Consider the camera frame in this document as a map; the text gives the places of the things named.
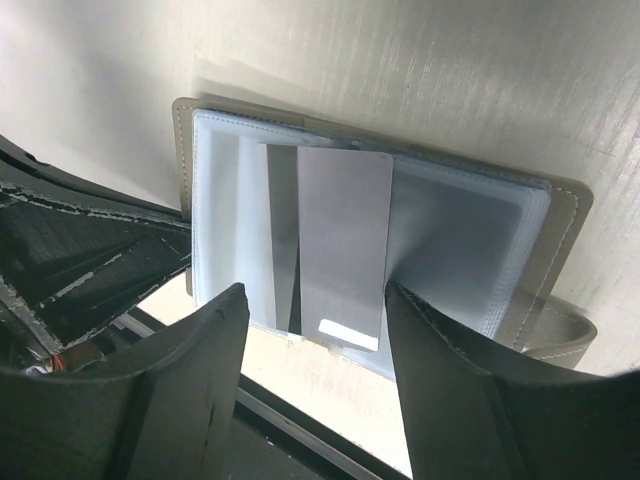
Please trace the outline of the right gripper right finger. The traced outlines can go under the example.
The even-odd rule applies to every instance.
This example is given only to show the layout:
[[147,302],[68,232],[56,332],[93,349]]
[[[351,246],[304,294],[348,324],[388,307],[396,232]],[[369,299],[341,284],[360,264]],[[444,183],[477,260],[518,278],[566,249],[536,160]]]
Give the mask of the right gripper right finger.
[[635,479],[639,375],[599,377],[504,347],[397,283],[389,341],[417,479]]

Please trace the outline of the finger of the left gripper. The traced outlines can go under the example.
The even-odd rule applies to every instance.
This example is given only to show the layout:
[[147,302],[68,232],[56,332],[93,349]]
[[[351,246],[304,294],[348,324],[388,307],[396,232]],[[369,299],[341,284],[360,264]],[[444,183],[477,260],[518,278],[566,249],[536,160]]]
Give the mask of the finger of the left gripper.
[[179,212],[1,140],[1,329],[31,351],[97,335],[190,264]]

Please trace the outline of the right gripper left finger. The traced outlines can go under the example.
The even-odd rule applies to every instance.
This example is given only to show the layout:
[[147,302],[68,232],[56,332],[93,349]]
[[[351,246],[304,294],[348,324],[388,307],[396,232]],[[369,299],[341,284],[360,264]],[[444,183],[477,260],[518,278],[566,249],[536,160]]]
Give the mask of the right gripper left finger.
[[71,373],[1,371],[5,479],[218,479],[249,324],[236,283]]

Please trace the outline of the grey leather card holder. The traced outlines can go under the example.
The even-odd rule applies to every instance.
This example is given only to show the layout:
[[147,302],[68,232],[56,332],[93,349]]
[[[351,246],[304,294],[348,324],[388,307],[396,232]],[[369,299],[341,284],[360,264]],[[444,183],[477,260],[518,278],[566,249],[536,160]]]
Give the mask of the grey leather card holder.
[[[440,154],[260,105],[180,98],[172,106],[181,208],[192,226],[191,292],[203,305],[241,282],[252,324],[395,375],[384,289],[397,282],[440,312],[524,351],[591,208],[583,184]],[[275,328],[262,144],[393,159],[380,346],[365,352]]]

